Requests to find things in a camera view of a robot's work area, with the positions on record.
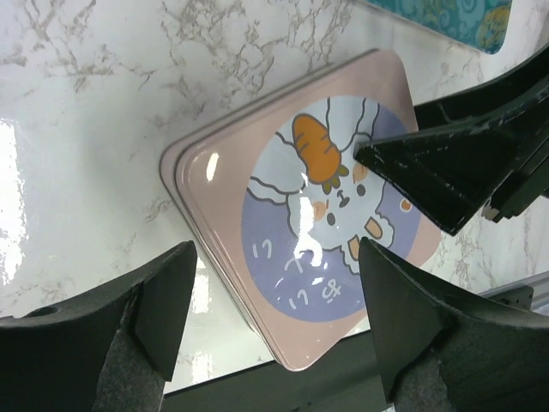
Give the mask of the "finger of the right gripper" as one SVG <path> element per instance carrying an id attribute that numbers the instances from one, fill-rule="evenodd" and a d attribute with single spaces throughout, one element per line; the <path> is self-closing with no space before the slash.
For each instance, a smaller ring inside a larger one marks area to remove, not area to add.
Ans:
<path id="1" fill-rule="evenodd" d="M 355 159 L 455 235 L 510 175 L 516 150 L 505 133 L 413 133 L 366 143 Z"/>

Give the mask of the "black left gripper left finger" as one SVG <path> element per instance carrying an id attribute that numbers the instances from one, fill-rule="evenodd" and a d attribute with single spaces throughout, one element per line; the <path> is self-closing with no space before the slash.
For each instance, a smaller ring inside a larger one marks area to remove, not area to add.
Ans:
<path id="1" fill-rule="evenodd" d="M 2 318 L 2 410 L 159 410 L 196 263 L 185 241 L 73 298 Z"/>

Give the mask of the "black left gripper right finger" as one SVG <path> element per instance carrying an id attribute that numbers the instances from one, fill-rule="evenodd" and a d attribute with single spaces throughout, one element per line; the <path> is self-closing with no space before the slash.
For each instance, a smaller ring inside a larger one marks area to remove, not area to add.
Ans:
<path id="1" fill-rule="evenodd" d="M 360 278 L 398 411 L 546 411 L 548 318 L 459 288 L 364 238 Z"/>

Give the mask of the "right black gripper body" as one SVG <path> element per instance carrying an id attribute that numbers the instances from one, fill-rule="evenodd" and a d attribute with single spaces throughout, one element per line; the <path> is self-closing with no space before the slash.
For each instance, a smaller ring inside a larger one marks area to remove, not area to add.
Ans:
<path id="1" fill-rule="evenodd" d="M 548 194 L 548 49 L 463 92 L 414 108 L 419 133 L 497 132 L 517 140 L 512 172 L 480 208 L 494 222 Z"/>

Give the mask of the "silver tin lid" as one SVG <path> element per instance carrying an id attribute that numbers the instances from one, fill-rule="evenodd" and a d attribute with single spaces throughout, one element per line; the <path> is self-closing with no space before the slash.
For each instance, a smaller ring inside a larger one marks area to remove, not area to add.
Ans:
<path id="1" fill-rule="evenodd" d="M 311 366 L 365 318 L 362 239 L 418 266 L 435 253 L 440 230 L 354 158 L 416 128 L 401 59 L 371 50 L 165 152 L 185 220 L 286 369 Z"/>

